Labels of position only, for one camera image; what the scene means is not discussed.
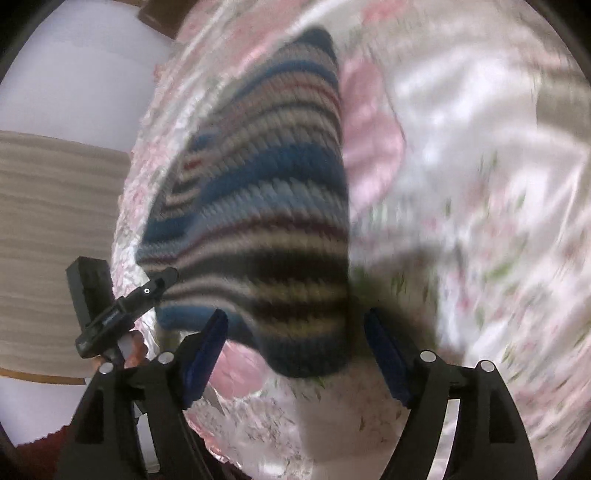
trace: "silver screw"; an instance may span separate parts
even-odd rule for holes
[[[113,364],[106,362],[99,367],[99,372],[103,375],[110,374],[113,371]]]
[[[435,355],[431,350],[423,350],[421,352],[421,360],[423,362],[426,362],[428,364],[431,364],[435,360],[437,360],[437,355]]]
[[[174,353],[172,352],[164,352],[158,355],[158,362],[163,365],[169,364],[174,360]]]
[[[482,368],[485,372],[494,372],[495,364],[489,360],[483,360],[480,362],[480,368]]]

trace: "floral tablecloth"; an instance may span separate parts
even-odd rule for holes
[[[332,34],[350,181],[351,282],[360,312],[401,307],[421,346],[498,366],[542,480],[591,420],[591,89],[521,0],[203,0],[146,114],[113,245],[116,294],[167,167],[235,80],[306,27]],[[359,325],[329,378],[289,380],[228,342],[187,413],[212,452],[255,480],[379,478],[407,413]],[[178,342],[137,324],[151,355]],[[430,477],[441,478],[457,406]]]

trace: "white floor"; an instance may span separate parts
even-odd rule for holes
[[[130,151],[154,67],[171,49],[136,13],[108,0],[66,0],[0,84],[0,130]],[[13,443],[31,442],[69,424],[83,392],[0,377],[0,422]]]

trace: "knitted fabric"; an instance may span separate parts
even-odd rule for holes
[[[288,377],[348,356],[348,189],[337,63],[319,28],[278,50],[200,127],[157,195],[137,263],[172,265],[165,329],[199,331],[213,310],[230,338]]]

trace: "red sleeve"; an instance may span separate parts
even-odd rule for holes
[[[52,480],[56,473],[61,446],[66,441],[67,427],[31,443],[17,446],[27,473],[34,480]]]

